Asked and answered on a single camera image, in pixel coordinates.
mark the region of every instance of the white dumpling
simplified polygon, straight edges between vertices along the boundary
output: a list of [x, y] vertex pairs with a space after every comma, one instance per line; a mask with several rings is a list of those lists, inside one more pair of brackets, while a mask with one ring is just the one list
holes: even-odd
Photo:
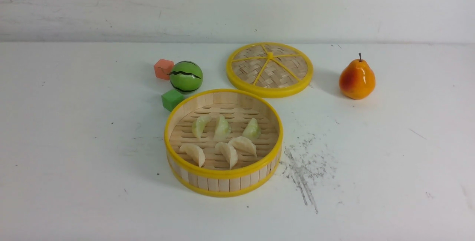
[[259, 136], [261, 136], [261, 128], [259, 127], [257, 119], [252, 118], [251, 121], [249, 121], [246, 129], [244, 129], [242, 133], [242, 136], [250, 139], [251, 141], [258, 139]]
[[220, 115], [216, 120], [216, 127], [214, 129], [214, 141], [224, 141], [231, 133], [231, 126], [223, 115]]
[[185, 143], [180, 146], [180, 152], [185, 152], [188, 156], [190, 156], [193, 161], [195, 161], [198, 166], [201, 168], [205, 163], [206, 157], [203, 149], [200, 146], [191, 143]]
[[241, 150], [243, 152], [253, 155], [254, 157], [258, 157], [256, 145], [244, 136], [232, 138], [228, 143], [237, 150]]
[[229, 163], [229, 169], [232, 169], [238, 163], [238, 153], [229, 143], [219, 142], [214, 147], [215, 151], [220, 152]]
[[191, 125], [191, 132], [193, 136], [198, 138], [198, 140], [202, 139], [203, 130], [206, 127], [206, 124], [211, 121], [211, 116], [203, 115], [197, 118]]

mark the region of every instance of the bamboo steamer lid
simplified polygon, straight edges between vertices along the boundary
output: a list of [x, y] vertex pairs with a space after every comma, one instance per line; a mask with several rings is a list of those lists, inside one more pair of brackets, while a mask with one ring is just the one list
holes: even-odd
[[304, 90], [314, 68], [301, 51], [281, 43], [253, 43], [227, 60], [226, 73], [237, 89], [264, 98], [288, 97]]

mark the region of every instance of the toy watermelon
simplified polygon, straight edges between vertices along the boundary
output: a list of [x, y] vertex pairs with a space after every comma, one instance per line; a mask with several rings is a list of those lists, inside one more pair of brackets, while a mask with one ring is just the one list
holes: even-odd
[[170, 83], [182, 94], [190, 94], [203, 83], [202, 69], [190, 61], [178, 62], [170, 72]]

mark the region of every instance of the yellow rim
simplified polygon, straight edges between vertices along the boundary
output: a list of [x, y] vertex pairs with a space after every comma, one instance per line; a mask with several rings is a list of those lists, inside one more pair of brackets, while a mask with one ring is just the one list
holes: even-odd
[[[173, 150], [170, 144], [170, 140], [168, 139], [168, 125], [170, 124], [171, 118], [175, 115], [177, 110], [183, 105], [185, 105], [188, 101], [196, 97], [200, 97], [201, 95], [212, 94], [214, 92], [235, 92], [237, 94], [245, 94], [259, 100], [260, 102], [263, 102], [263, 104], [265, 104], [272, 111], [272, 113], [275, 115], [279, 123], [279, 136], [278, 136], [277, 142], [275, 143], [275, 146], [272, 148], [272, 150], [268, 153], [267, 156], [257, 161], [256, 163], [253, 163], [251, 165], [248, 165], [246, 167], [239, 168], [236, 170], [208, 170], [208, 169], [195, 166], [191, 163], [188, 163], [186, 160], [178, 156], [178, 154]], [[257, 170], [260, 170], [265, 165], [269, 164], [279, 153], [279, 150], [282, 146], [283, 135], [284, 135], [284, 128], [282, 127], [282, 121], [280, 121], [280, 117], [278, 116], [277, 111], [275, 111], [275, 109], [268, 102], [266, 102], [262, 98], [250, 92], [244, 92], [244, 91], [234, 90], [234, 89], [216, 89], [216, 90], [210, 90], [210, 91], [201, 92], [199, 94], [195, 94], [192, 97], [189, 97], [183, 102], [179, 103], [171, 111], [170, 116], [168, 117], [167, 123], [165, 125], [165, 131], [163, 132], [163, 139], [165, 141], [165, 147], [167, 148], [167, 152], [173, 157], [175, 162], [178, 163], [178, 165], [184, 170], [186, 170], [187, 172], [193, 173], [194, 175], [198, 175], [198, 176], [202, 176], [206, 178], [212, 178], [212, 179], [235, 179], [235, 178], [240, 178], [241, 176], [250, 175], [256, 172]]]
[[[285, 47], [285, 48], [288, 48], [294, 52], [297, 53], [297, 55], [280, 55], [278, 57], [285, 57], [285, 56], [301, 56], [302, 58], [304, 58], [305, 62], [307, 62], [307, 75], [305, 75], [305, 77], [303, 79], [299, 79], [297, 78], [294, 73], [289, 70], [288, 68], [286, 68], [284, 65], [282, 65], [280, 62], [278, 62], [278, 60], [274, 60], [274, 59], [269, 59], [267, 56], [258, 56], [258, 57], [249, 57], [249, 58], [243, 58], [243, 59], [238, 59], [238, 60], [233, 60], [233, 58], [238, 54], [240, 53], [241, 51], [249, 48], [249, 47], [252, 47], [252, 46], [256, 46], [256, 45], [261, 45], [263, 50], [268, 54], [268, 51], [266, 50], [266, 48], [264, 47], [264, 45], [278, 45], [278, 46], [282, 46], [282, 47]], [[261, 71], [259, 72], [258, 76], [256, 77], [256, 80], [254, 81], [254, 84], [249, 84], [247, 82], [244, 82], [242, 79], [240, 79], [233, 71], [233, 68], [232, 68], [232, 64], [234, 62], [238, 62], [238, 61], [243, 61], [243, 60], [249, 60], [249, 59], [264, 59], [264, 58], [267, 58], [266, 60], [266, 63], [264, 64], [264, 66], [262, 67]], [[285, 87], [285, 88], [264, 88], [264, 87], [259, 87], [259, 86], [256, 86], [255, 83], [256, 81], [259, 79], [260, 75], [262, 74], [262, 71], [265, 67], [265, 65], [267, 65], [270, 60], [272, 60], [274, 63], [280, 65], [280, 67], [282, 67], [283, 69], [285, 69], [287, 72], [289, 72], [290, 75], [292, 75], [295, 79], [299, 80], [299, 82], [295, 83], [294, 85], [292, 86], [289, 86], [289, 87]], [[255, 95], [258, 95], [259, 97], [265, 97], [265, 98], [280, 98], [280, 97], [288, 97], [288, 96], [291, 96], [291, 95], [294, 95], [294, 94], [297, 94], [299, 92], [301, 92], [302, 90], [304, 90], [309, 84], [310, 82], [312, 81], [312, 76], [314, 74], [314, 67], [310, 61], [310, 59], [304, 54], [302, 53], [300, 50], [292, 47], [292, 46], [288, 46], [288, 45], [285, 45], [285, 44], [281, 44], [281, 43], [273, 43], [273, 42], [261, 42], [261, 43], [252, 43], [252, 44], [249, 44], [249, 45], [246, 45], [246, 46], [243, 46], [241, 48], [239, 48], [238, 50], [234, 51], [234, 53], [232, 53], [229, 58], [227, 59], [227, 63], [226, 63], [226, 74], [227, 74], [227, 78], [229, 79], [229, 81], [231, 82], [232, 85], [234, 85], [234, 87], [236, 87], [237, 89], [239, 90], [243, 90], [243, 91], [246, 91], [246, 92], [251, 92]]]
[[214, 192], [214, 191], [204, 190], [204, 189], [195, 187], [193, 185], [190, 185], [183, 178], [181, 178], [180, 175], [178, 175], [178, 173], [175, 172], [173, 167], [170, 165], [170, 161], [168, 161], [168, 165], [170, 166], [171, 172], [173, 173], [175, 178], [177, 178], [178, 181], [182, 183], [182, 185], [186, 186], [188, 189], [190, 189], [192, 191], [195, 191], [199, 194], [203, 194], [203, 195], [207, 195], [207, 196], [213, 196], [213, 197], [233, 197], [233, 196], [238, 196], [238, 195], [243, 195], [243, 194], [249, 193], [253, 190], [256, 190], [261, 185], [265, 184], [270, 179], [270, 177], [272, 177], [272, 175], [275, 173], [275, 171], [277, 170], [277, 167], [279, 165], [279, 160], [280, 160], [280, 158], [277, 160], [277, 163], [275, 164], [275, 168], [270, 171], [269, 175], [267, 175], [266, 178], [263, 178], [259, 182], [255, 183], [255, 184], [253, 184], [249, 187], [246, 187], [242, 190], [238, 190], [238, 191], [234, 191], [234, 192]]

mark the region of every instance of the orange cube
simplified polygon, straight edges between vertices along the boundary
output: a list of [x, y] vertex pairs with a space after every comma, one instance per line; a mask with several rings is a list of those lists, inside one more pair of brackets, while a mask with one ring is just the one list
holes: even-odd
[[174, 65], [173, 61], [164, 59], [158, 60], [158, 62], [153, 66], [155, 69], [155, 76], [159, 79], [170, 80], [168, 74], [171, 72]]

